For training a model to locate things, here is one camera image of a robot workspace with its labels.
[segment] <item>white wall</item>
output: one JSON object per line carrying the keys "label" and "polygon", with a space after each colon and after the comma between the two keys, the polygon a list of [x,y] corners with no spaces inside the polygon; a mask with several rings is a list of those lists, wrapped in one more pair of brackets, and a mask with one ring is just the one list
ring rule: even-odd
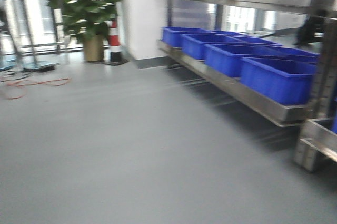
{"label": "white wall", "polygon": [[166,0],[123,0],[123,20],[126,47],[135,59],[164,56],[156,40],[166,25]]}
{"label": "white wall", "polygon": [[276,30],[301,27],[305,21],[305,15],[277,12]]}

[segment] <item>metal stand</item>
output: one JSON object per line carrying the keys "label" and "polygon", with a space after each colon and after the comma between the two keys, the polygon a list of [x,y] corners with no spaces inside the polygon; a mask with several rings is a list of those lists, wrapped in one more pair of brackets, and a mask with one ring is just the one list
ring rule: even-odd
{"label": "metal stand", "polygon": [[[31,26],[30,26],[29,21],[28,21],[29,16],[28,16],[28,13],[27,13],[25,0],[19,0],[19,2],[22,5],[23,14],[24,14],[24,17],[25,17],[25,25],[26,25],[27,32],[28,32],[29,45],[27,47],[29,47],[31,49],[31,53],[32,53],[31,56],[33,57],[33,62],[23,63],[23,70],[24,71],[47,71],[48,69],[51,70],[55,67],[56,64],[51,63],[51,62],[47,62],[47,61],[39,61],[37,59],[37,54],[36,54],[35,48],[38,47],[38,46],[42,46],[42,45],[35,45],[34,44]],[[55,33],[55,43],[44,44],[44,45],[55,45],[56,46],[56,53],[59,55],[60,54],[60,45],[63,44],[63,42],[59,41],[59,35],[58,35],[57,27],[55,25],[55,22],[56,22],[55,19],[56,18],[55,18],[54,10],[52,10],[52,19],[53,19],[53,24],[54,24],[53,28],[54,28],[54,33]],[[22,62],[21,53],[18,51],[16,46],[14,46],[14,49],[15,49],[15,52],[16,52],[17,56],[19,55],[19,60]]]}

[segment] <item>box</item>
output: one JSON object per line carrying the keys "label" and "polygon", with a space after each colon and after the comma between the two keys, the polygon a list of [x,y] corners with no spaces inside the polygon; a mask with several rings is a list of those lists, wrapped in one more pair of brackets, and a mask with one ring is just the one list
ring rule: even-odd
{"label": "box", "polygon": [[237,38],[238,40],[242,40],[244,42],[253,44],[253,45],[262,45],[262,46],[282,46],[280,43],[267,41],[262,38],[256,38],[256,37],[250,37],[250,36],[233,36]]}
{"label": "box", "polygon": [[331,131],[334,133],[337,133],[337,115],[335,116],[335,119],[333,120]]}
{"label": "box", "polygon": [[316,64],[319,60],[319,55],[315,53],[310,53],[297,48],[288,47],[268,47],[273,51],[279,52],[281,55],[287,55],[287,60],[293,60],[298,62],[307,62]]}
{"label": "box", "polygon": [[172,47],[182,47],[183,34],[207,34],[213,33],[201,28],[190,27],[163,27],[163,41]]}
{"label": "box", "polygon": [[283,105],[306,104],[316,67],[287,60],[243,58],[240,82]]}
{"label": "box", "polygon": [[205,64],[229,76],[240,77],[243,57],[284,59],[285,56],[273,54],[264,46],[207,44]]}
{"label": "box", "polygon": [[206,44],[223,44],[223,45],[240,45],[245,44],[235,38],[225,35],[190,35],[184,34],[183,37],[183,52],[197,59],[205,59]]}
{"label": "box", "polygon": [[237,33],[237,32],[229,32],[229,31],[217,31],[214,30],[213,31],[216,34],[222,34],[222,35],[226,35],[226,36],[247,36],[250,37],[249,35],[243,34],[243,33]]}

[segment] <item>potted plant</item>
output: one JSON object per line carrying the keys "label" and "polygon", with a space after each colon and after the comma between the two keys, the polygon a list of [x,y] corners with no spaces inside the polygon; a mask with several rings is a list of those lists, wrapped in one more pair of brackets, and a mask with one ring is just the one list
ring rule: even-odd
{"label": "potted plant", "polygon": [[[103,38],[108,37],[106,21],[117,15],[116,3],[119,1],[61,0],[64,33],[83,44],[87,62],[103,60]],[[49,0],[49,5],[59,8],[59,2]]]}

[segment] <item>plant pot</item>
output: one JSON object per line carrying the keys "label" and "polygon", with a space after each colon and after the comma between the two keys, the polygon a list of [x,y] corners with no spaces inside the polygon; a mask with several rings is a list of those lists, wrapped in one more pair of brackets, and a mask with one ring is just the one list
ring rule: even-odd
{"label": "plant pot", "polygon": [[84,60],[86,62],[101,62],[104,59],[103,37],[96,35],[83,42]]}

